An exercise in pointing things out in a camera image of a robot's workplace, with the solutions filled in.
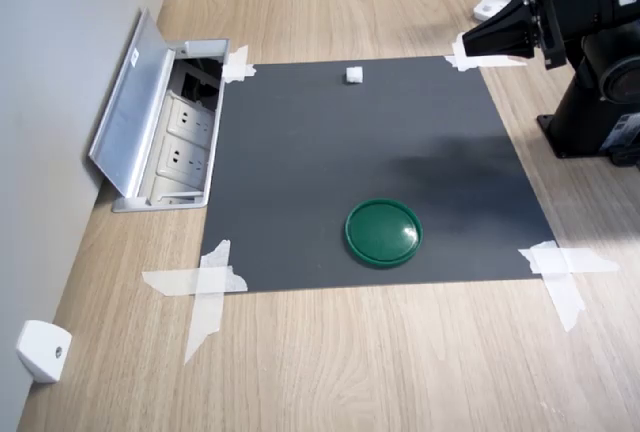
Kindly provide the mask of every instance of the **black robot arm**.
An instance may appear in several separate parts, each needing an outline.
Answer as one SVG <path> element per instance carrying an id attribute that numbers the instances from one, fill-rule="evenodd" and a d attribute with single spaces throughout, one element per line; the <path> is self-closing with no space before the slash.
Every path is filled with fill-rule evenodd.
<path id="1" fill-rule="evenodd" d="M 512 0 L 463 36 L 466 53 L 533 57 L 547 69 L 569 56 L 576 74 L 555 114 L 541 111 L 557 157 L 640 159 L 640 0 Z"/>
<path id="2" fill-rule="evenodd" d="M 540 47 L 547 68 L 564 65 L 564 43 L 640 19 L 640 0 L 512 0 L 463 36 L 468 56 L 533 57 Z"/>

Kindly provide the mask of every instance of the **power socket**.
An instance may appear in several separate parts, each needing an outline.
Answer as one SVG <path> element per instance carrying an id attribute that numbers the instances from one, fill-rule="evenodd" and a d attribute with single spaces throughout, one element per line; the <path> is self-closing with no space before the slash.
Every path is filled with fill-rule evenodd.
<path id="1" fill-rule="evenodd" d="M 167 131 L 193 144 L 209 148 L 213 133 L 213 115 L 196 104 L 174 98 Z"/>
<path id="2" fill-rule="evenodd" d="M 158 175 L 204 190 L 207 151 L 184 139 L 167 134 L 160 151 Z"/>

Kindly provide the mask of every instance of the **green plastic lid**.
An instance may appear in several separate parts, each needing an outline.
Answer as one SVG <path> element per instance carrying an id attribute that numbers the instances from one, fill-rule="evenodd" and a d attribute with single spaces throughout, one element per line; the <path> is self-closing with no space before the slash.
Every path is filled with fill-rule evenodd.
<path id="1" fill-rule="evenodd" d="M 368 264 L 394 267 L 414 256 L 422 225 L 409 207 L 391 199 L 373 199 L 351 211 L 344 225 L 353 253 Z"/>

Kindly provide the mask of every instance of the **wooden desk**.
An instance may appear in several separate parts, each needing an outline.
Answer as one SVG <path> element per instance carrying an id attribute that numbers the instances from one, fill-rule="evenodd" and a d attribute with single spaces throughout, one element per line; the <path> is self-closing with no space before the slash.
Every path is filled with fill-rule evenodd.
<path id="1" fill-rule="evenodd" d="M 160 26 L 249 44 L 258 63 L 440 55 L 476 3 L 167 0 Z M 195 266 L 204 210 L 112 214 L 105 188 L 56 316 L 74 336 L 62 381 L 32 391 L 22 430 L 640 427 L 640 173 L 552 156 L 534 117 L 570 70 L 483 75 L 559 243 L 624 267 L 576 277 L 587 311 L 571 332 L 541 281 L 248 294 L 183 366 L 193 298 L 140 272 Z"/>

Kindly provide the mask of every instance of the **small white block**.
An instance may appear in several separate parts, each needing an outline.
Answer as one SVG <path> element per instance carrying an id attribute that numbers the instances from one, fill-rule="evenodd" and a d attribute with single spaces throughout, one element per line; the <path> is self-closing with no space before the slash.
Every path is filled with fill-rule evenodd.
<path id="1" fill-rule="evenodd" d="M 71 334 L 57 325 L 27 320 L 16 346 L 18 357 L 40 383 L 60 380 L 71 345 Z"/>
<path id="2" fill-rule="evenodd" d="M 361 84 L 362 67 L 347 67 L 347 82 L 349 84 Z"/>

